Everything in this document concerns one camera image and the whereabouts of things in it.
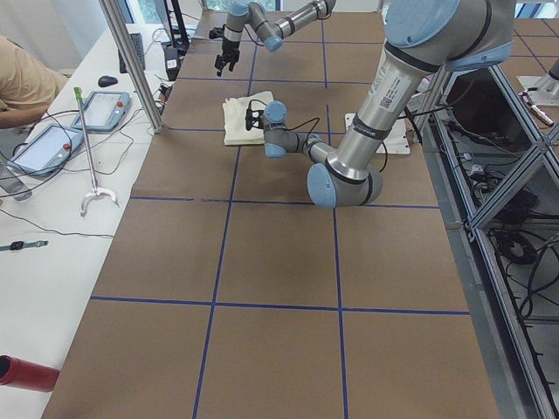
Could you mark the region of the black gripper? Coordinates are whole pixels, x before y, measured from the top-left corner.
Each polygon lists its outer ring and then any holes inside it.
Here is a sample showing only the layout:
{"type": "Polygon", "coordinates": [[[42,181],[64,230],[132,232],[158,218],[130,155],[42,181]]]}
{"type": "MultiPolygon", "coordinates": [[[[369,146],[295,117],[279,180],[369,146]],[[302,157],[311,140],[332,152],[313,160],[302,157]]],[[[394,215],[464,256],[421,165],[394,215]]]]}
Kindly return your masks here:
{"type": "Polygon", "coordinates": [[[240,42],[231,41],[228,38],[224,38],[222,41],[222,56],[217,55],[215,60],[215,68],[217,70],[217,76],[221,77],[223,69],[225,67],[225,61],[228,61],[228,70],[232,72],[235,65],[238,62],[240,55],[240,42]]]}

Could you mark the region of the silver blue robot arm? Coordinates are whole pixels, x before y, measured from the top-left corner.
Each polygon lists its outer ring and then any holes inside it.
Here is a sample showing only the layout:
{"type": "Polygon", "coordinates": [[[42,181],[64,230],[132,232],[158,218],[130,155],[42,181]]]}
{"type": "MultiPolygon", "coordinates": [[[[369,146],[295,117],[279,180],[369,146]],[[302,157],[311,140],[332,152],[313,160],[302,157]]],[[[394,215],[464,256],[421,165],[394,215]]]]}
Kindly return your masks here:
{"type": "Polygon", "coordinates": [[[384,61],[338,148],[284,125],[286,109],[271,102],[263,119],[265,153],[306,155],[307,192],[322,208],[361,206],[382,191],[370,161],[422,79],[440,68],[478,70],[512,50],[513,1],[393,1],[386,16],[384,61]]]}
{"type": "Polygon", "coordinates": [[[215,68],[221,77],[225,67],[231,72],[240,55],[240,41],[244,28],[249,25],[258,40],[269,51],[277,51],[283,40],[292,36],[306,25],[323,20],[331,15],[335,0],[310,1],[286,17],[272,22],[266,17],[265,9],[256,2],[233,1],[229,7],[225,23],[214,27],[210,39],[222,39],[222,53],[216,56],[215,68]]]}

